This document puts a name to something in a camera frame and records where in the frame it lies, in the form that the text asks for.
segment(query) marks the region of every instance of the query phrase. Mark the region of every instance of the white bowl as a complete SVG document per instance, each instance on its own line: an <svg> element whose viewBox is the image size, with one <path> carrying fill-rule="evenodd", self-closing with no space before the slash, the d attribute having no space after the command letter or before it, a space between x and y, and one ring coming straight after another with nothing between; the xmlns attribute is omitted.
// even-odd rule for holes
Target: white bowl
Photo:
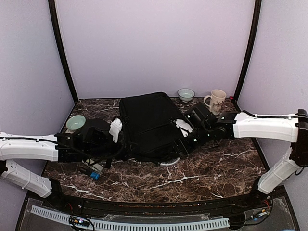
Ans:
<svg viewBox="0 0 308 231"><path fill-rule="evenodd" d="M82 115L76 115L70 118L66 122L66 128L71 130L71 131L76 131L80 129L82 126L84 126L86 122L86 118Z"/></svg>
<svg viewBox="0 0 308 231"><path fill-rule="evenodd" d="M187 103L194 98L194 91L188 88L182 88L178 90L178 95L183 102Z"/></svg>

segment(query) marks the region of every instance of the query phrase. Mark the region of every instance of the mug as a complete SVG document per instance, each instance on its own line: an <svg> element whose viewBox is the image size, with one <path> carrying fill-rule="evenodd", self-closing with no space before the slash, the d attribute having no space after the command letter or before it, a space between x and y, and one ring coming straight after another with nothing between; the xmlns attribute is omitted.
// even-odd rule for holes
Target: mug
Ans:
<svg viewBox="0 0 308 231"><path fill-rule="evenodd" d="M209 107L210 111L217 116L221 112L221 107L226 97L227 94L223 90L215 89L212 90L211 95L204 97L203 102L206 106ZM205 102L208 98L211 98L210 104Z"/></svg>

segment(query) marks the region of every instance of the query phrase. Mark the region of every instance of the table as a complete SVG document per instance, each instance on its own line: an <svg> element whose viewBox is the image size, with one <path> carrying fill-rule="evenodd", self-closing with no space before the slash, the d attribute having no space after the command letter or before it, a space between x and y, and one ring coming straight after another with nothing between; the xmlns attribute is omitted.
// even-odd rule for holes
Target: table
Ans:
<svg viewBox="0 0 308 231"><path fill-rule="evenodd" d="M101 118L111 122L119 115L120 99L80 100L70 116ZM173 99L182 112L202 102ZM229 99L223 111L236 111ZM61 183L65 194L117 202L165 203L226 198L250 192L254 180L265 173L261 158L251 139L222 140L195 150L172 167L135 160L113 161L99 180L78 172L83 163L49 162L44 177Z"/></svg>

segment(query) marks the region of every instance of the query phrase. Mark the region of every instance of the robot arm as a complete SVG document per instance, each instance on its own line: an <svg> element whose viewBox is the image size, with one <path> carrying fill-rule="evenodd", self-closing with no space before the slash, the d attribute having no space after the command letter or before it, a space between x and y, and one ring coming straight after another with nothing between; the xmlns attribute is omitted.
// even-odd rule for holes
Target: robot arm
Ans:
<svg viewBox="0 0 308 231"><path fill-rule="evenodd" d="M60 183L56 180L39 176L17 164L12 159L39 159L52 162L81 162L89 159L91 153L100 150L113 149L122 124L119 119L109 126L110 136L104 131L88 129L81 134L62 134L48 136L18 136L4 132L0 133L0 178L33 191L43 198L52 193L62 193ZM96 139L103 144L110 139L110 145L95 145Z"/></svg>
<svg viewBox="0 0 308 231"><path fill-rule="evenodd" d="M245 137L279 139L291 142L291 148L282 159L261 178L252 190L253 197L261 199L302 167L308 166L308 115L305 110L289 115L253 115L248 112L224 112L218 119L202 104L193 106L185 113L188 126L176 121L183 133L185 150L210 140ZM42 159L58 162L80 162L101 153L116 153L120 131L117 126L106 126L108 130L93 127L81 134L61 134L45 137L13 136L0 133L0 176L46 198L61 193L60 183L38 176L11 159Z"/></svg>
<svg viewBox="0 0 308 231"><path fill-rule="evenodd" d="M208 140L246 137L277 139L291 143L291 148L275 166L256 180L251 191L251 204L257 204L297 170L308 166L308 115L305 110L300 109L296 114L274 116L253 115L246 111L224 112L216 119L199 104L185 115L197 133L190 134L191 140L200 140L198 145Z"/></svg>

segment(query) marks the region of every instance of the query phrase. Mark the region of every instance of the black backpack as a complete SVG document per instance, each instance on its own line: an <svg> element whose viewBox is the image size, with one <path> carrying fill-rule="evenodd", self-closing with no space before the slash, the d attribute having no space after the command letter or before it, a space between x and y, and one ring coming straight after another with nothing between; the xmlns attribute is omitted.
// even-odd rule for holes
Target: black backpack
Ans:
<svg viewBox="0 0 308 231"><path fill-rule="evenodd" d="M165 93L124 98L119 107L126 147L122 159L160 163L185 154L177 149L183 135L174 121L187 120Z"/></svg>

